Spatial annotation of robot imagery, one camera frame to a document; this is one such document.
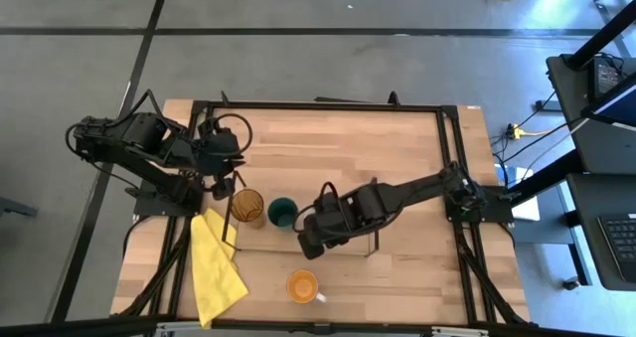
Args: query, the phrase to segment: concrete floor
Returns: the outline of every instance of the concrete floor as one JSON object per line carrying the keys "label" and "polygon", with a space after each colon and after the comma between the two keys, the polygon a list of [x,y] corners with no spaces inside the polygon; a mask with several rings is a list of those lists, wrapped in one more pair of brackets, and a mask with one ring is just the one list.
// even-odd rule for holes
{"label": "concrete floor", "polygon": [[[620,2],[603,0],[610,13]],[[146,27],[155,0],[0,0],[2,27]],[[591,0],[166,0],[160,28],[374,27],[595,29]],[[633,36],[625,38],[630,50]],[[141,36],[0,35],[0,196],[38,206],[35,219],[0,219],[0,325],[45,319],[95,172],[63,143],[85,115],[116,116]],[[481,105],[488,130],[532,113],[552,88],[545,59],[575,51],[586,38],[156,36],[139,89],[166,98],[311,100],[316,95],[384,101]],[[606,51],[617,54],[611,45]],[[540,114],[527,129],[563,122]],[[545,139],[514,165],[556,142]],[[513,143],[509,152],[524,142]],[[565,143],[539,162],[572,148]],[[132,199],[115,180],[100,211],[70,319],[106,316],[116,285]],[[572,276],[567,249],[519,246],[532,319],[542,326],[634,335],[631,294],[599,283],[555,288]],[[576,313],[567,311],[575,305]],[[244,332],[217,334],[241,335]]]}

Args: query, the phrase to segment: cup handle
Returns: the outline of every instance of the cup handle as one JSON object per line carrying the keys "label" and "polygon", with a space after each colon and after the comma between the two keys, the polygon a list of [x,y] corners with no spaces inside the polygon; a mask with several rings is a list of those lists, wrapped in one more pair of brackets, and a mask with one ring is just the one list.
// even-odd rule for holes
{"label": "cup handle", "polygon": [[320,292],[316,293],[316,299],[322,303],[327,302],[327,296],[325,296],[324,294]]}

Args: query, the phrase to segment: cup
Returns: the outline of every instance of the cup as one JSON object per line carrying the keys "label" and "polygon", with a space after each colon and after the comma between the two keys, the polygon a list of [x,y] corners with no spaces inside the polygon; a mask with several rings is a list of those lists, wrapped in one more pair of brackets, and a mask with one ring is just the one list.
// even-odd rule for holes
{"label": "cup", "polygon": [[327,302],[327,297],[318,292],[316,275],[306,269],[294,271],[287,279],[287,293],[298,303],[309,303],[314,299]]}
{"label": "cup", "polygon": [[267,216],[271,223],[284,230],[291,230],[297,214],[298,207],[289,198],[275,199],[267,208]]}
{"label": "cup", "polygon": [[243,189],[232,198],[232,216],[249,227],[260,229],[265,225],[262,197],[253,189]]}

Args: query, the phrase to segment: electronic device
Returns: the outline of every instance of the electronic device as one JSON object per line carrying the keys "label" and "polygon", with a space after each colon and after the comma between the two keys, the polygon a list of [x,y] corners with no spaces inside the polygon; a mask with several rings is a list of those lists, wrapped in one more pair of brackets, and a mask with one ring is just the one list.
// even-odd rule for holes
{"label": "electronic device", "polygon": [[636,73],[628,76],[597,99],[593,99],[581,116],[636,130]]}
{"label": "electronic device", "polygon": [[460,214],[483,207],[487,202],[482,188],[457,162],[451,162],[437,174],[396,186],[374,179],[343,196],[327,182],[313,205],[298,214],[314,210],[304,218],[303,229],[298,230],[294,223],[294,231],[298,233],[303,253],[312,259],[322,255],[325,248],[344,245],[350,238],[388,226],[407,206],[442,195],[452,202],[450,209]]}
{"label": "electronic device", "polygon": [[[148,97],[156,112],[137,113]],[[247,126],[245,147],[239,147],[229,128],[220,127],[220,121],[228,116]],[[121,118],[87,116],[73,124],[67,129],[66,143],[72,153],[92,165],[115,163],[143,179],[140,188],[126,188],[137,199],[135,214],[193,216],[201,209],[204,192],[212,192],[217,200],[234,192],[234,180],[225,177],[244,164],[241,154],[252,138],[249,123],[235,113],[208,117],[198,130],[200,137],[193,139],[187,127],[164,117],[149,89]],[[71,132],[75,148],[69,140]],[[159,167],[176,168],[181,173],[166,173]],[[205,187],[205,176],[214,177],[215,184]]]}
{"label": "electronic device", "polygon": [[588,64],[587,73],[587,99],[590,102],[599,100],[623,80],[622,64],[611,57],[594,57]]}
{"label": "electronic device", "polygon": [[636,214],[607,215],[598,218],[620,276],[636,282]]}

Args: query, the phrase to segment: white cable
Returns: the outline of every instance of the white cable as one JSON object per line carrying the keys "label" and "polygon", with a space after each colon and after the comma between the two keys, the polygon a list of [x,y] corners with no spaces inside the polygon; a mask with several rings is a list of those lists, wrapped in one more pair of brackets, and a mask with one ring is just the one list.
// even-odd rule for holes
{"label": "white cable", "polygon": [[583,122],[579,123],[575,128],[573,128],[564,138],[560,139],[557,143],[553,144],[550,148],[546,149],[546,151],[542,154],[539,155],[539,157],[537,157],[532,163],[530,163],[530,166],[528,166],[528,169],[526,169],[526,173],[524,173],[524,176],[521,177],[521,180],[519,182],[523,182],[524,179],[526,179],[526,175],[528,174],[528,172],[530,172],[530,170],[533,168],[533,166],[541,159],[541,157],[545,156],[546,153],[550,152],[551,150],[553,150],[555,147],[557,147],[558,145],[560,145],[563,141],[565,141],[568,137],[570,137],[571,135],[573,135],[575,132],[577,132],[581,127],[583,127],[584,124],[586,124],[589,121],[589,118],[586,118],[583,120]]}

